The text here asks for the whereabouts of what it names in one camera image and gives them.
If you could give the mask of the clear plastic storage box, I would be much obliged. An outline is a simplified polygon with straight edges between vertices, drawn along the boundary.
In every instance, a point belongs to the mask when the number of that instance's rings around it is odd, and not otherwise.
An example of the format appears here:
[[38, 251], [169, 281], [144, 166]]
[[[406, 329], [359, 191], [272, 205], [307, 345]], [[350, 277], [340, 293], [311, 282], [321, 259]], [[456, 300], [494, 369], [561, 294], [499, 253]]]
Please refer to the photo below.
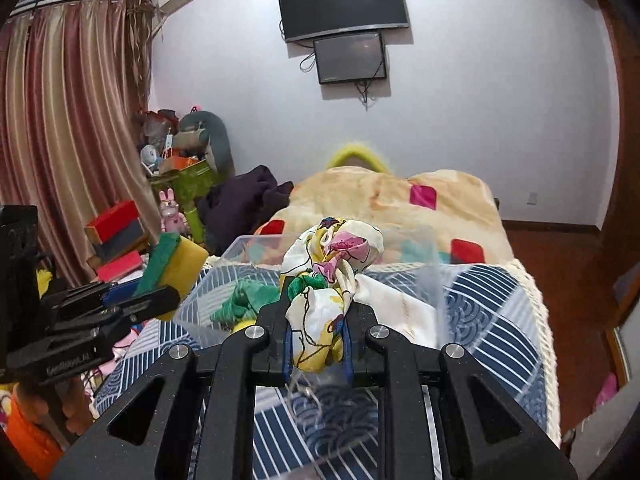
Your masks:
[[240, 236], [218, 258], [174, 316], [202, 348], [221, 344], [239, 322], [283, 302], [294, 362], [346, 353], [346, 315], [361, 302], [420, 346], [450, 339], [431, 228], [401, 230], [348, 220], [298, 235]]

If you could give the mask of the beige fleece blanket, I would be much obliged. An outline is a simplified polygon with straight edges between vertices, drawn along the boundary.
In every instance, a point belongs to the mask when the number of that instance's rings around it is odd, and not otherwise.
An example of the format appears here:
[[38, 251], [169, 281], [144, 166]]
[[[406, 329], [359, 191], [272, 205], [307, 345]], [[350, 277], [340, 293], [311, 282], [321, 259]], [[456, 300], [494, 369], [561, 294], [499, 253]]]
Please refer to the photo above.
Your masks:
[[353, 166], [327, 169], [296, 184], [290, 204], [256, 232], [299, 234], [326, 217], [356, 219], [380, 229], [429, 226], [437, 250], [454, 262], [513, 259], [490, 188], [461, 171], [400, 178]]

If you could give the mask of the red gift box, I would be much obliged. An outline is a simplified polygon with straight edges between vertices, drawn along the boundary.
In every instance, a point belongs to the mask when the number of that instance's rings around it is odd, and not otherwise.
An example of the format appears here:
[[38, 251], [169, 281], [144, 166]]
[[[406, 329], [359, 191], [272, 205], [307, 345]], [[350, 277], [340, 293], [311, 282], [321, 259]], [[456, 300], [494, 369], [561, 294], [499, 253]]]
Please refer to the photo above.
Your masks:
[[136, 203], [123, 200], [92, 219], [85, 225], [84, 231], [93, 245], [103, 245], [137, 218], [139, 211]]

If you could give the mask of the red gold striped curtain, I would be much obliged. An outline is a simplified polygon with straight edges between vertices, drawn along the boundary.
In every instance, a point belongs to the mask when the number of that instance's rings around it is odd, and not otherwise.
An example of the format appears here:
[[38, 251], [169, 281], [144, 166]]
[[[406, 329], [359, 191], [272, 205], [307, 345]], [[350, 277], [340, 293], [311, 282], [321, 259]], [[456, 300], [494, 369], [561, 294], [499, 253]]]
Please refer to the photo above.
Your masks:
[[142, 168], [151, 85], [152, 0], [80, 0], [1, 27], [1, 200], [38, 209], [40, 246], [70, 284], [89, 281], [84, 227], [133, 200], [160, 215]]

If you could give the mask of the orange sleeve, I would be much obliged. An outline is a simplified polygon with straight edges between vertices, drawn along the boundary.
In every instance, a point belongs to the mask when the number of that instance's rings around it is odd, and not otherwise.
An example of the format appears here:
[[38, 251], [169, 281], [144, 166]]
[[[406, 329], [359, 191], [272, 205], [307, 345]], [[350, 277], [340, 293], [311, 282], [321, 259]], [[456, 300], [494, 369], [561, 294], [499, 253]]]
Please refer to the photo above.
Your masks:
[[47, 479], [63, 455], [58, 441], [47, 431], [29, 422], [21, 413], [15, 396], [11, 396], [11, 413], [6, 435], [18, 454], [38, 479]]

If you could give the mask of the blue white patterned tablecloth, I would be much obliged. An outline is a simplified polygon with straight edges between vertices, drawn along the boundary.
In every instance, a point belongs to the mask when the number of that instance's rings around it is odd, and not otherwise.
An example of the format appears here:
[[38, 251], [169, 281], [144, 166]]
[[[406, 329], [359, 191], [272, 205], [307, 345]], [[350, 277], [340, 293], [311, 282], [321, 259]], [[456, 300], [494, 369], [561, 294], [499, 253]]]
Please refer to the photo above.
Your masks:
[[[443, 264], [439, 268], [452, 339], [472, 353], [553, 442], [560, 442], [560, 402], [548, 310], [517, 262]], [[173, 344], [196, 348], [227, 335], [209, 315], [246, 280], [276, 286], [271, 266], [217, 262], [201, 272], [176, 322], [151, 321], [94, 397], [104, 413]], [[198, 330], [204, 330], [198, 336]], [[318, 386], [311, 393], [260, 388], [256, 401], [256, 479], [372, 479], [378, 449], [370, 389]]]

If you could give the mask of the colourful floral silk scarf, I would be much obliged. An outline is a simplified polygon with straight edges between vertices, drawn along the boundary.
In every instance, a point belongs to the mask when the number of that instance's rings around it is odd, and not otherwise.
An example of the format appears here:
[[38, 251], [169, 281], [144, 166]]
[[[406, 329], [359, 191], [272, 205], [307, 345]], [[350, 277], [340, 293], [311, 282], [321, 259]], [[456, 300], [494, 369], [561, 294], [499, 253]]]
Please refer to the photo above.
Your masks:
[[344, 356], [343, 324], [355, 296], [356, 275], [384, 252], [384, 237], [359, 220], [328, 217], [296, 238], [280, 272], [290, 304], [292, 363], [320, 373]]

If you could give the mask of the green knitted cloth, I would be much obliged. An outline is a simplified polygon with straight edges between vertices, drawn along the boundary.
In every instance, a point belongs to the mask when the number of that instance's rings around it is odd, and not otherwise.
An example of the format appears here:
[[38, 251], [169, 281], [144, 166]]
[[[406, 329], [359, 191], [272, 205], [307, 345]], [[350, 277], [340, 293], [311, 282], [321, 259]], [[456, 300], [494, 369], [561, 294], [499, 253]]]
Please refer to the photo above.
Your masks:
[[255, 322], [263, 307], [280, 299], [280, 287], [264, 284], [251, 278], [242, 278], [232, 289], [221, 307], [209, 319], [227, 328], [235, 328], [245, 322]]

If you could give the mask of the white drawstring cloth pouch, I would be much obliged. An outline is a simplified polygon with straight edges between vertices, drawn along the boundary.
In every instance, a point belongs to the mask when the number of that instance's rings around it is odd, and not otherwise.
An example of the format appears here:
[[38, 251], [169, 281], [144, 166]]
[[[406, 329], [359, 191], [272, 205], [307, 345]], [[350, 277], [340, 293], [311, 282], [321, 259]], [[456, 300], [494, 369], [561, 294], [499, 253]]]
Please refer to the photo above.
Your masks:
[[392, 328], [413, 344], [437, 348], [437, 311], [433, 306], [367, 275], [357, 274], [355, 283], [354, 301], [370, 307], [378, 324]]

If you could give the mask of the small black wall monitor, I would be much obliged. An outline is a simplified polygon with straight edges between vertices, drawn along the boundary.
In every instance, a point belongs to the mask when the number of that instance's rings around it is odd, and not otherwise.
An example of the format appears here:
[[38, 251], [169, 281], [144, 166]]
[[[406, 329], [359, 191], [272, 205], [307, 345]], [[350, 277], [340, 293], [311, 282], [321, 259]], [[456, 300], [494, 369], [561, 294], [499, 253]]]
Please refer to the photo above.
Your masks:
[[314, 40], [319, 84], [385, 79], [386, 53], [379, 32], [356, 32]]

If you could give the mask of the dark purple garment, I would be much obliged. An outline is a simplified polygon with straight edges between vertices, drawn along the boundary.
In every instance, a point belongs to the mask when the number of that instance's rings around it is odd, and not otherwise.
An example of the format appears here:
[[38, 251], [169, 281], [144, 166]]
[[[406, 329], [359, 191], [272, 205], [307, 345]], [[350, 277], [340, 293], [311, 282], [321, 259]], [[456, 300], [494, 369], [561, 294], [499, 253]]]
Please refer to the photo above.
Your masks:
[[292, 181], [279, 183], [264, 165], [212, 186], [195, 200], [204, 245], [221, 256], [239, 237], [254, 233], [290, 204]]

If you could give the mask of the green cardboard box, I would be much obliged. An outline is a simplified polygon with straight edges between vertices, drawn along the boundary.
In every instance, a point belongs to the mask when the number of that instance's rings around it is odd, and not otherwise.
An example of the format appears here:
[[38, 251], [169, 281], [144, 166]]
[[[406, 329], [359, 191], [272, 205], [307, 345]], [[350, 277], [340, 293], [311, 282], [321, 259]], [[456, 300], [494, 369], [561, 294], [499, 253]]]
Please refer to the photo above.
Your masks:
[[166, 200], [172, 200], [185, 212], [194, 208], [194, 200], [220, 182], [220, 174], [205, 159], [171, 156], [160, 162], [160, 169], [149, 174], [148, 180], [160, 210], [164, 210]]

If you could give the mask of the white wall socket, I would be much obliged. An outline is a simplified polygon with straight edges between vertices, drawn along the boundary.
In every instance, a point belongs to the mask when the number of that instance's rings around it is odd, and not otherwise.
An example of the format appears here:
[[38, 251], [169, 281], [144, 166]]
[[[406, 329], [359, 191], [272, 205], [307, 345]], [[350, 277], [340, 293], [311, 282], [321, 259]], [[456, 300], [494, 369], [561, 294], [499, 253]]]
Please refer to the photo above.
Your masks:
[[526, 204], [530, 206], [535, 206], [538, 200], [537, 192], [530, 192], [527, 196]]

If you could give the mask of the brown wooden door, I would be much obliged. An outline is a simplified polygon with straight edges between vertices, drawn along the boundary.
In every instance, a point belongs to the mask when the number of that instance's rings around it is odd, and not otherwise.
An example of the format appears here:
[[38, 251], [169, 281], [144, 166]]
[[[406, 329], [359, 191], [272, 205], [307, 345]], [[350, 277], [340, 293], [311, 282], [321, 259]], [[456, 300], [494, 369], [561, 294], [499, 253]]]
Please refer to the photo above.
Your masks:
[[639, 40], [611, 0], [598, 3], [612, 44], [620, 120], [602, 245], [605, 255], [625, 270], [639, 261]]

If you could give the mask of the black wall television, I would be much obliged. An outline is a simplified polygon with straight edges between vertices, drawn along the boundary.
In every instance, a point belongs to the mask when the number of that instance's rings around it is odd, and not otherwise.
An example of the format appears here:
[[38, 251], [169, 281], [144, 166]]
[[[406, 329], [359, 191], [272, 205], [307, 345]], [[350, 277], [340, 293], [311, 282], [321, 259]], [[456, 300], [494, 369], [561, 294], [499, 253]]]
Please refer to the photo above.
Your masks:
[[409, 26], [405, 0], [279, 0], [279, 8], [287, 42]]

